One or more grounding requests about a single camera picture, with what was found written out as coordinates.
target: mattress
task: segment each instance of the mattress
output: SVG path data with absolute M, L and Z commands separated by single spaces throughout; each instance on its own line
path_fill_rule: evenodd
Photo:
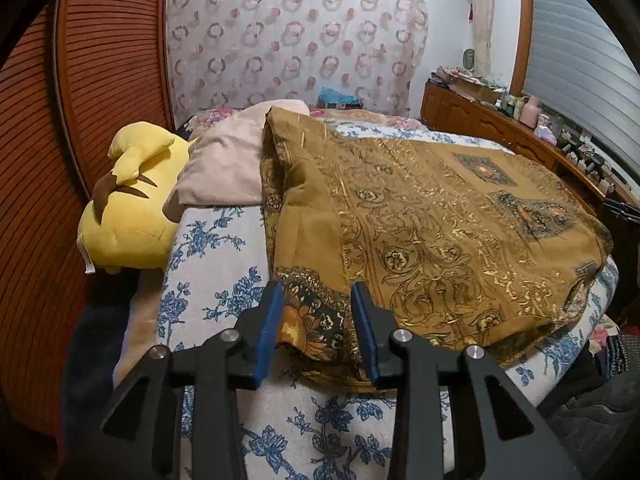
M 509 151 L 490 140 L 430 132 L 416 121 L 354 112 L 313 110 L 348 137 L 395 137 Z M 192 123 L 198 127 L 198 121 Z M 182 216 L 164 282 L 156 342 L 173 350 L 201 344 L 232 327 L 258 304 L 268 280 L 265 235 L 259 206 L 188 208 Z M 606 311 L 618 280 L 609 257 L 589 292 L 579 322 L 538 344 L 507 375 L 537 405 L 572 364 Z M 256 392 L 238 391 L 249 479 L 385 479 L 391 456 L 395 394 L 353 394 L 311 383 L 279 348 L 270 374 Z M 448 393 L 441 390 L 446 470 L 453 466 Z M 181 478 L 191 477 L 193 389 L 182 413 Z

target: window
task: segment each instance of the window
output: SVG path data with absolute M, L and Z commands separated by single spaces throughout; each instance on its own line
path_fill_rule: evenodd
M 586 0 L 532 0 L 530 30 L 522 91 L 593 134 L 640 182 L 640 76 L 609 27 Z

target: wooden window frame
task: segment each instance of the wooden window frame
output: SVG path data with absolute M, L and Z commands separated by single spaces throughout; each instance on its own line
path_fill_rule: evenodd
M 518 35 L 518 49 L 516 62 L 511 78 L 511 95 L 520 96 L 527 76 L 529 51 L 531 48 L 531 29 L 533 27 L 533 0 L 520 0 L 520 33 Z

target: metal screw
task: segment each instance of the metal screw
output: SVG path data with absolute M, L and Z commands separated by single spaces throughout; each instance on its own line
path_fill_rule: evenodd
M 149 357 L 152 359 L 164 359 L 167 354 L 166 346 L 156 345 L 149 349 Z
M 220 339 L 226 343 L 233 343 L 234 341 L 238 341 L 240 339 L 240 333 L 238 330 L 233 328 L 226 329 L 222 334 L 220 334 Z
M 466 347 L 466 354 L 472 359 L 482 359 L 484 357 L 484 348 L 478 345 Z
M 400 343 L 407 343 L 411 341 L 411 338 L 413 336 L 414 335 L 411 332 L 405 330 L 404 328 L 399 328 L 398 330 L 394 331 L 394 339 Z

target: yellow plush toy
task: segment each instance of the yellow plush toy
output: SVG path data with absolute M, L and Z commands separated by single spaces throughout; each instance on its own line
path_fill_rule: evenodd
M 78 239 L 97 267 L 164 269 L 177 224 L 162 205 L 189 159 L 189 143 L 160 126 L 121 128 L 109 148 L 111 172 L 94 187 L 78 225 Z

